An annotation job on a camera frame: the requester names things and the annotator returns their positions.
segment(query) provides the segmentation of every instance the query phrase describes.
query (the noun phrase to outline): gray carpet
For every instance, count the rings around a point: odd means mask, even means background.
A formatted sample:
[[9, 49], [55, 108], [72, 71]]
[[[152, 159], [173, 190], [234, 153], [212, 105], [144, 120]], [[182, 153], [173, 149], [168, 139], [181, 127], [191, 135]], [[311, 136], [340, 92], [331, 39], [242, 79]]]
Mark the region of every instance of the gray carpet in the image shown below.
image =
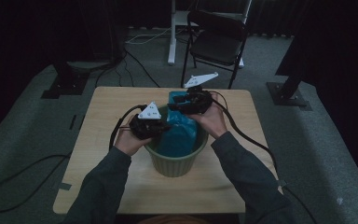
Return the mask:
[[[158, 32], [161, 31], [140, 30], [131, 34]], [[126, 49], [143, 64], [159, 86], [179, 87], [186, 48], [180, 38], [186, 36], [179, 35], [174, 66], [167, 64], [168, 38], [157, 38], [142, 45], [129, 44]], [[315, 89], [305, 83], [299, 87], [309, 101], [311, 111], [274, 105], [269, 95], [266, 82], [286, 80], [286, 77], [274, 74], [290, 43], [291, 39], [284, 37], [249, 37], [243, 55], [245, 67], [240, 70], [232, 89], [248, 90], [253, 95], [268, 146], [277, 159], [280, 179], [288, 183], [318, 223], [358, 223], [358, 170]], [[97, 63], [76, 62], [71, 65], [93, 67]], [[207, 65], [194, 69], [191, 63], [188, 67], [190, 75], [214, 71], [220, 74], [205, 83], [204, 88], [225, 89], [228, 85], [229, 76], [225, 71]], [[53, 67], [47, 67], [34, 77], [0, 125], [0, 180], [40, 158], [66, 154], [73, 149], [100, 74], [101, 71], [96, 71], [90, 75], [82, 95], [61, 96], [55, 100], [40, 98], [56, 77]], [[104, 73], [98, 85], [132, 86], [131, 77], [135, 87], [155, 87], [130, 56], [117, 67], [117, 71], [111, 69]], [[1, 188], [0, 209], [21, 202], [59, 160], [38, 163]], [[66, 164], [67, 161], [29, 202], [14, 211], [0, 214], [0, 223], [59, 223], [63, 216], [54, 214], [52, 205]], [[288, 192], [284, 193], [294, 204], [297, 223], [312, 223], [300, 203]]]

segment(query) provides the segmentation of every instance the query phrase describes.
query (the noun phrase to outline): wooden table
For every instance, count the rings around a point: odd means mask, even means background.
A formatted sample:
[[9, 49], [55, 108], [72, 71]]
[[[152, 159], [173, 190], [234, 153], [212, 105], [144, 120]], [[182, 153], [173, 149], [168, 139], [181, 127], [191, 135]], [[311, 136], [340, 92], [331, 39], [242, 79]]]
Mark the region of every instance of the wooden table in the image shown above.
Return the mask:
[[[69, 189], [59, 189], [53, 205], [54, 212], [66, 214], [80, 190], [85, 175], [108, 152], [111, 132], [118, 119], [135, 105], [157, 105], [168, 102], [170, 91], [185, 89], [99, 87], [95, 90], [84, 119], [75, 148], [62, 183]], [[255, 111], [252, 96], [242, 90], [215, 90], [222, 93], [228, 110], [238, 127], [257, 142], [267, 145]], [[276, 176], [271, 157], [263, 149], [247, 142], [227, 127], [240, 143], [252, 151]], [[197, 156], [192, 169], [180, 177], [166, 177], [153, 167], [145, 148], [134, 156], [129, 179], [118, 208], [120, 214], [204, 214], [244, 213], [245, 203], [228, 181], [215, 156], [210, 136], [208, 143]]]

